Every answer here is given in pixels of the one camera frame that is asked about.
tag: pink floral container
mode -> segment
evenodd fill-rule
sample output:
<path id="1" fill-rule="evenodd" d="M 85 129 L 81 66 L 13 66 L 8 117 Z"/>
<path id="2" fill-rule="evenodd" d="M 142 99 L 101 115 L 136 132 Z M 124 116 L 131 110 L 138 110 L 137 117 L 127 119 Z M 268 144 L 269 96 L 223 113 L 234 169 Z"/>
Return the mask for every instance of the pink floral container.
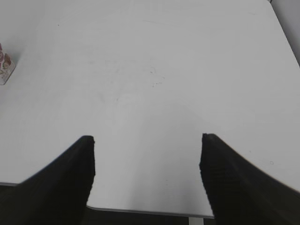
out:
<path id="1" fill-rule="evenodd" d="M 15 63 L 0 44 L 0 85 L 4 85 L 15 69 Z"/>

